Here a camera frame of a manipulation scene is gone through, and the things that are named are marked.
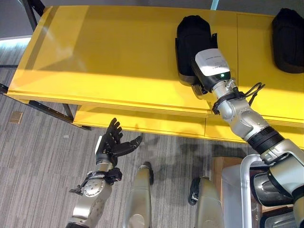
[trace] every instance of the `yellow table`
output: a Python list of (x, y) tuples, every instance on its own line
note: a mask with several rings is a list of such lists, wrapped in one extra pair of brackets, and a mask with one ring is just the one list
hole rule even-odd
[(74, 124), (106, 126), (109, 118), (119, 116), (130, 130), (239, 141), (211, 112), (214, 98), (208, 94), (199, 100), (178, 80), (174, 39), (187, 15), (200, 15), (218, 33), (219, 48), (240, 90), (266, 83), (252, 107), (271, 124), (284, 126), (281, 130), (304, 147), (304, 74), (275, 67), (271, 16), (156, 7), (50, 7), (8, 95), (25, 103), (82, 105)]

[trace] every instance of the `robotic hand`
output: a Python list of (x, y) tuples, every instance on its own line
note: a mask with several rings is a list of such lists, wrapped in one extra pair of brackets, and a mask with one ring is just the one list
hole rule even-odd
[(94, 228), (97, 225), (105, 202), (111, 195), (112, 185), (122, 178), (119, 168), (115, 168), (117, 157), (131, 153), (140, 145), (141, 136), (121, 143), (123, 134), (119, 125), (116, 118), (111, 121), (96, 152), (95, 171), (89, 172), (81, 185), (70, 190), (82, 197), (74, 207), (66, 228)]
[(216, 37), (199, 16), (183, 19), (176, 38), (180, 78), (192, 85), (198, 97), (212, 93), (217, 99), (213, 112), (220, 114), (233, 133), (261, 155), (264, 163), (272, 164), (267, 173), (270, 182), (280, 193), (293, 198), (296, 224), (304, 227), (304, 152), (250, 107), (264, 85), (258, 83), (247, 93), (239, 92)]

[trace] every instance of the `black cable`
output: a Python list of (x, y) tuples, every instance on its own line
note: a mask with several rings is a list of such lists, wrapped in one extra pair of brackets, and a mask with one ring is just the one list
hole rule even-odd
[(246, 93), (245, 93), (245, 97), (250, 97), (249, 100), (249, 106), (251, 106), (251, 104), (253, 103), (253, 100), (255, 99), (255, 97), (257, 96), (258, 91), (260, 91), (261, 89), (263, 89), (265, 87), (265, 84), (262, 84), (261, 82), (256, 83), (251, 89), (249, 89)]

